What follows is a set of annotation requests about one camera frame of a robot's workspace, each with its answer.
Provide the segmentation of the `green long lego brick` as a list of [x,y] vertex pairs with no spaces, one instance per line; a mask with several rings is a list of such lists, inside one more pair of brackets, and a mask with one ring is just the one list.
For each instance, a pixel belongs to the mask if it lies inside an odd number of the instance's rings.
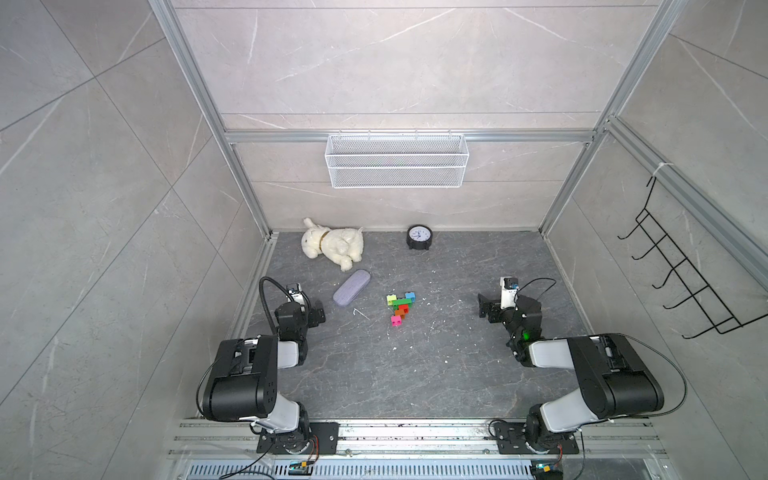
[[389,302],[389,305],[392,307],[399,307],[401,305],[410,305],[413,303],[413,299],[410,298],[404,298],[404,299],[395,299],[391,302]]

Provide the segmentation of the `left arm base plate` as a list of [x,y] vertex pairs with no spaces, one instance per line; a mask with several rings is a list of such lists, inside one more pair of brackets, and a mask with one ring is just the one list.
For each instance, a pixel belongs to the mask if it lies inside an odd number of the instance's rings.
[[256,451],[269,451],[276,455],[333,455],[337,452],[339,430],[338,422],[310,422],[292,432],[263,431],[258,434]]

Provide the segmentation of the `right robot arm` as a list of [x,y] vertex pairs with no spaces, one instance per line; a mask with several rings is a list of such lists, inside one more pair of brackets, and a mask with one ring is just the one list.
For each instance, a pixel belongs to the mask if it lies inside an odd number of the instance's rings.
[[507,346],[521,365],[575,374],[575,390],[529,409],[523,436],[533,452],[551,451],[584,425],[663,408],[660,384],[625,336],[609,333],[546,339],[541,303],[527,296],[494,301],[480,294],[478,314],[504,326],[510,334]]

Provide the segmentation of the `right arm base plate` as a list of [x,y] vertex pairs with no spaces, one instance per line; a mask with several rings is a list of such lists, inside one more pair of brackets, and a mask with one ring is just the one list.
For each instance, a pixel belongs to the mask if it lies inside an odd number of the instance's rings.
[[528,427],[524,422],[493,419],[488,434],[496,442],[500,454],[578,454],[573,432],[551,433],[544,427]]

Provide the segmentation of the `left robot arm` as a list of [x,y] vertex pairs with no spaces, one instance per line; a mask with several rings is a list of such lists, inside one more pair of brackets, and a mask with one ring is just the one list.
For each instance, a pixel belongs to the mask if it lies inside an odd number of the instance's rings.
[[325,322],[320,303],[287,302],[275,311],[276,335],[220,343],[196,393],[199,413],[214,422],[247,422],[280,449],[298,454],[319,447],[306,408],[279,392],[278,371],[300,366],[307,331]]

